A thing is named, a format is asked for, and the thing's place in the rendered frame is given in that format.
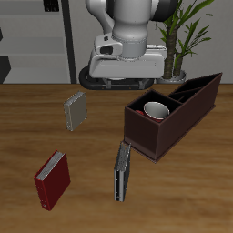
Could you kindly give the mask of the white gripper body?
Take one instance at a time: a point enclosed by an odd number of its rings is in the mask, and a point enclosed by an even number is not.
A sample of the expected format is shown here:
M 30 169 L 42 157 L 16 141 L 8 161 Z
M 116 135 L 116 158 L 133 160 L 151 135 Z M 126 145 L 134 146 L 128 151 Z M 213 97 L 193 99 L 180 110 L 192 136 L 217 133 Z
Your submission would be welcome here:
M 93 78 L 159 78 L 164 75 L 167 49 L 147 45 L 146 52 L 135 61 L 119 60 L 118 56 L 91 53 L 89 75 Z

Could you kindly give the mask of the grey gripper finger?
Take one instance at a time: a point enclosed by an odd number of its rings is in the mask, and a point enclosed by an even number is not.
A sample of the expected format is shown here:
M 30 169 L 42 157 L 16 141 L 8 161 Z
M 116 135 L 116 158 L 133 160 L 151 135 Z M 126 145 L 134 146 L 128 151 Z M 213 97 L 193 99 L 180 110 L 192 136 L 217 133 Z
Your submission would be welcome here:
M 139 89 L 147 89 L 150 88 L 154 84 L 153 78 L 143 78 L 138 81 Z
M 111 80 L 107 79 L 107 78 L 102 78 L 102 79 L 103 79 L 103 81 L 104 81 L 104 83 L 106 85 L 106 89 L 111 89 L 111 86 L 112 86 Z

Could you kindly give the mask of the grey book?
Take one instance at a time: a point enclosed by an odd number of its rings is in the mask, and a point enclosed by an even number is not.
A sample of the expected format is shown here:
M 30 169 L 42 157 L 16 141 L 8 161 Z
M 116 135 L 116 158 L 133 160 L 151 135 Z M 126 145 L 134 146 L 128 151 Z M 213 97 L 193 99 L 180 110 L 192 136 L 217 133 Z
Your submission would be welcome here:
M 74 131 L 86 118 L 86 94 L 78 91 L 64 103 L 66 128 Z

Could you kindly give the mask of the dark brown desk caddy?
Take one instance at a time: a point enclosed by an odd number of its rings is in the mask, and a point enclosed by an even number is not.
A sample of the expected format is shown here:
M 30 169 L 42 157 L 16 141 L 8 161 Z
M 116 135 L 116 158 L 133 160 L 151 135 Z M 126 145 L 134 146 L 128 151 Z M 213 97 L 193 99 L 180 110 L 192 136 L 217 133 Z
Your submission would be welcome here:
M 215 107 L 221 77 L 218 73 L 190 79 L 168 96 L 149 89 L 125 106 L 124 142 L 157 162 Z M 170 111 L 160 123 L 138 113 L 151 101 L 165 105 Z

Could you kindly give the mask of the black white striped book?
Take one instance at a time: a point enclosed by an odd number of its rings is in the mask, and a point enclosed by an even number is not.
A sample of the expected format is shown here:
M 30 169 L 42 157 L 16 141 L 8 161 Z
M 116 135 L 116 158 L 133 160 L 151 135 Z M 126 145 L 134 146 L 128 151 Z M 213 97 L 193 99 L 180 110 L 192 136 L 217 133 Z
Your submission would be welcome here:
M 120 143 L 114 167 L 114 200 L 123 202 L 130 172 L 131 145 Z

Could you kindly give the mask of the red book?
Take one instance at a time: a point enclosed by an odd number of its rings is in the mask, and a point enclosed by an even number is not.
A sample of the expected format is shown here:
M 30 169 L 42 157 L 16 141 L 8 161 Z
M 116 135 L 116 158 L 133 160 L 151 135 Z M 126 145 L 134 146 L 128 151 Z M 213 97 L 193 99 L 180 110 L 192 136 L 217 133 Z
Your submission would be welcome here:
M 66 153 L 55 151 L 34 175 L 42 208 L 51 210 L 70 184 Z

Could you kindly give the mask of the green pot plant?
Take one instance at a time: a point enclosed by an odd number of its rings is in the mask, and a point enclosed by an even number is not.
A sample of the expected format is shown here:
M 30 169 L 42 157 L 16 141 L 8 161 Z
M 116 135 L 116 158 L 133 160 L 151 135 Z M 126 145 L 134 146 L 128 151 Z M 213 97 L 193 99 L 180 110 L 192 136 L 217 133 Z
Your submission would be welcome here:
M 163 23 L 165 28 L 160 28 L 162 40 L 166 43 L 167 58 L 164 75 L 157 78 L 158 84 L 183 84 L 185 82 L 186 72 L 181 69 L 183 58 L 187 55 L 194 55 L 195 52 L 192 49 L 195 46 L 210 40 L 210 37 L 205 37 L 208 25 L 194 35 L 199 20 L 190 25 L 186 25 L 186 21 L 213 2 L 214 0 L 203 0 L 197 3 L 197 0 L 194 0 L 187 9 L 184 9 L 183 0 L 177 0 L 175 12 Z

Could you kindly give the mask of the light grey shelf unit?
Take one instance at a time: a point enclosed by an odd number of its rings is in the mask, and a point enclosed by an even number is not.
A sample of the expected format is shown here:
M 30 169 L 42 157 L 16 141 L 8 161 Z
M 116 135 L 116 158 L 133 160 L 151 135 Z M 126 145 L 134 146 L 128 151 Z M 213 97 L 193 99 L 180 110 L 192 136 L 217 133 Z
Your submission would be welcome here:
M 0 0 L 0 84 L 74 84 L 69 0 Z

